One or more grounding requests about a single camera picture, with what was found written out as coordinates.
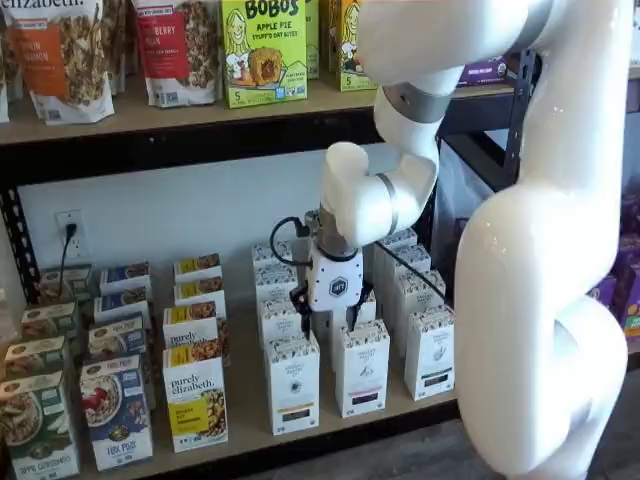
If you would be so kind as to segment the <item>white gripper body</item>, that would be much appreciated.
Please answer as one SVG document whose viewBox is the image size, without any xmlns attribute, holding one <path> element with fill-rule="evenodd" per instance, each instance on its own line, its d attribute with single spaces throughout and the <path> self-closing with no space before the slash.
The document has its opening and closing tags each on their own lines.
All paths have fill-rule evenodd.
<svg viewBox="0 0 640 480">
<path fill-rule="evenodd" d="M 308 303 L 314 312 L 348 308 L 358 303 L 363 286 L 363 254 L 357 250 L 346 261 L 334 261 L 316 247 L 306 268 Z"/>
</svg>

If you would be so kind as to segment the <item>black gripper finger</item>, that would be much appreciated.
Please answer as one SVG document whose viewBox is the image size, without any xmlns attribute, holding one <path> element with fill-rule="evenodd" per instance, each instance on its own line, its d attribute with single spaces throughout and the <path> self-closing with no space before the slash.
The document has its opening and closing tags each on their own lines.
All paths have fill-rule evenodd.
<svg viewBox="0 0 640 480">
<path fill-rule="evenodd" d="M 311 308 L 309 306 L 308 285 L 304 284 L 291 290 L 291 302 L 301 316 L 301 330 L 307 340 L 311 333 Z"/>
<path fill-rule="evenodd" d="M 375 292 L 372 289 L 363 289 L 361 298 L 356 305 L 350 308 L 351 317 L 348 320 L 348 329 L 354 330 L 358 324 L 369 323 L 375 320 Z"/>
</svg>

